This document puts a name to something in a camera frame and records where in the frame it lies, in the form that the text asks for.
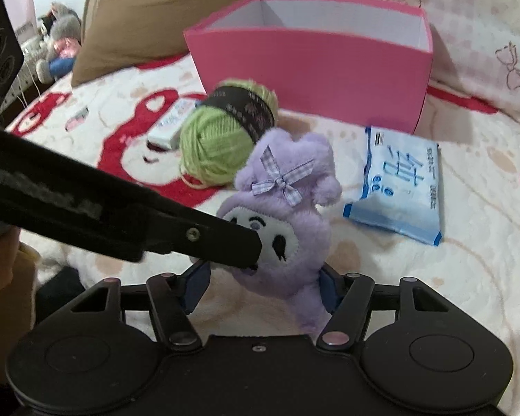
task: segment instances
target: purple plush toy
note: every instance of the purple plush toy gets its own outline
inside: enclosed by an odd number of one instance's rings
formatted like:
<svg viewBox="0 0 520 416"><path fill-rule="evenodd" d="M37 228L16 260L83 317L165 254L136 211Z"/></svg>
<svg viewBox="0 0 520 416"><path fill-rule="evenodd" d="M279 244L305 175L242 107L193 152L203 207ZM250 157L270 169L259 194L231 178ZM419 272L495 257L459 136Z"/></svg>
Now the purple plush toy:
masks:
<svg viewBox="0 0 520 416"><path fill-rule="evenodd" d="M262 253L256 271L232 269L233 276L250 291L285 300L301 331L317 336L329 318L318 277L331 229L315 206L341 196L331 145L314 133L294 142L286 131L269 130L235 187L217 215L258 231Z"/></svg>

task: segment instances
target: gingham bow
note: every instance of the gingham bow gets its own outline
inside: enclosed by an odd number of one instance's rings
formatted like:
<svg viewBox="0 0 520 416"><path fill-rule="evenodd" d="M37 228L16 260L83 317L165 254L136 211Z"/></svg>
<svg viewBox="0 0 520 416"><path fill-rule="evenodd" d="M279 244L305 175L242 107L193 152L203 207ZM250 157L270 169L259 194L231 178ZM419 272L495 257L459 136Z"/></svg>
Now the gingham bow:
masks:
<svg viewBox="0 0 520 416"><path fill-rule="evenodd" d="M252 185L252 193L259 195L272 190L274 187L278 187L283 191L283 195L291 206L298 205L302 201L302 195L291 185L312 173L314 169L314 159L289 170L283 175L279 170L279 166L269 146L266 147L264 153L262 153L260 161L262 161L262 165L266 172L268 172L271 180L254 183Z"/></svg>

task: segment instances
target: ball of yarn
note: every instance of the ball of yarn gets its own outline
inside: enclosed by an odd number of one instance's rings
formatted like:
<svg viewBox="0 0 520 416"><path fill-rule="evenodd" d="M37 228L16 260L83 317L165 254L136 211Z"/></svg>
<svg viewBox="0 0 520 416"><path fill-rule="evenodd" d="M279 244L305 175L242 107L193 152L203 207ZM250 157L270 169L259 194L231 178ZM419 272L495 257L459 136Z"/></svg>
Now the ball of yarn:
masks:
<svg viewBox="0 0 520 416"><path fill-rule="evenodd" d="M254 92L277 118L277 96L266 87L251 80L226 80L219 86L238 86ZM183 180L194 189L205 189L233 182L254 143L233 116L218 108L199 106L181 129L179 147ZM200 184L186 180L185 172Z"/></svg>

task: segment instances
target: patterned bedspread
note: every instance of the patterned bedspread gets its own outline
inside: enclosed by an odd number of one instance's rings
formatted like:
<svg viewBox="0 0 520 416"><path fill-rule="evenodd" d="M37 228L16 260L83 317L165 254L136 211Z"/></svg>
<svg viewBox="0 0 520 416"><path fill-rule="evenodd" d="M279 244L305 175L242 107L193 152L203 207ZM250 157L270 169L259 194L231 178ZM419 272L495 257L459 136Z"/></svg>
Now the patterned bedspread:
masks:
<svg viewBox="0 0 520 416"><path fill-rule="evenodd" d="M232 191L189 189L179 178L179 153L150 150L146 142L147 130L178 96L202 92L190 57L126 69L75 90L65 77L9 130L213 214ZM86 118L78 117L85 107ZM297 136L308 131L326 135L335 151L344 200L358 197L365 161L363 127L287 111L281 112L280 126ZM430 87L417 134L440 145L441 245L354 225L342 218L340 203L324 211L333 226L328 263L378 283L419 277L496 333L516 364L501 407L520 415L520 125L475 99ZM43 280L56 262L76 267L86 286L108 276L120 277L126 285L143 283L149 276L180 273L190 265L186 256L175 253L148 254L141 263L130 264L31 233L23 233L22 239L42 254ZM129 320L152 335L145 314L132 314ZM391 322L385 313L373 320ZM204 336L297 331L281 302L246 292L223 271L213 272L192 321Z"/></svg>

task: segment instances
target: brown pillow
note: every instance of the brown pillow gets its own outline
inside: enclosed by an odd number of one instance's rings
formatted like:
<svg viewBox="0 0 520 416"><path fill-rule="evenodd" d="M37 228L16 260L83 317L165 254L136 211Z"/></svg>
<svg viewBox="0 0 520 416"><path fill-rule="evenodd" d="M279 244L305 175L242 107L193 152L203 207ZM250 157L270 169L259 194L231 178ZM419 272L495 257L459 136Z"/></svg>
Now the brown pillow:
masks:
<svg viewBox="0 0 520 416"><path fill-rule="evenodd" d="M100 0L71 85L187 51L183 30L236 0Z"/></svg>

